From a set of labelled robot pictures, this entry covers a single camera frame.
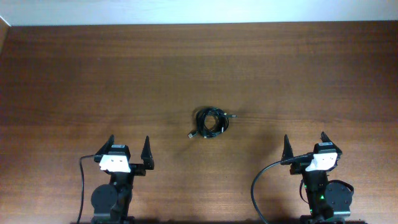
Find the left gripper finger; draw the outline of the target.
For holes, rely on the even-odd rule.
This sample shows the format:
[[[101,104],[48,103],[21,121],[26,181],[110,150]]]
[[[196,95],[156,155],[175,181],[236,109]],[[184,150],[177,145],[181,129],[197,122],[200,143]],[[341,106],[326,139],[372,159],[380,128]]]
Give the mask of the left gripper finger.
[[[154,158],[150,149],[150,139],[149,136],[146,136],[146,140],[144,143],[144,147],[141,153],[141,159],[143,161],[144,168],[146,170],[154,170]]]
[[[114,135],[110,135],[109,139],[105,142],[105,144],[97,151],[95,154],[96,156],[100,156],[103,154],[107,154],[111,148],[111,146],[114,144]]]

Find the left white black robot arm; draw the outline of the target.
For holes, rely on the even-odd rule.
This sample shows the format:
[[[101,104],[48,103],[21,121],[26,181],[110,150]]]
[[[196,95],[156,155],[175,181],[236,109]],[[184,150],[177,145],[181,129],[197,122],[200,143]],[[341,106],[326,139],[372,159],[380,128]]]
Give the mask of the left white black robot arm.
[[[115,144],[114,135],[94,155],[100,170],[110,175],[107,184],[95,188],[91,194],[94,209],[92,223],[131,224],[134,218],[128,215],[132,200],[134,178],[145,176],[154,169],[150,139],[146,137],[141,152],[141,163],[130,163],[131,153],[125,144]]]

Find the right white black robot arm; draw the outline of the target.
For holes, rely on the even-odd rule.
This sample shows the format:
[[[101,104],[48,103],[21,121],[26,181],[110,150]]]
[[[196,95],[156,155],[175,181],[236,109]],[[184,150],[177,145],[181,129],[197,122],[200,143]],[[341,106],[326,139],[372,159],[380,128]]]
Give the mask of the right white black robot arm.
[[[321,142],[313,151],[294,156],[288,136],[284,136],[283,166],[290,174],[301,175],[300,189],[305,189],[310,215],[302,215],[300,223],[344,223],[351,215],[354,187],[341,180],[329,180],[328,173],[337,167],[342,150],[322,132]]]

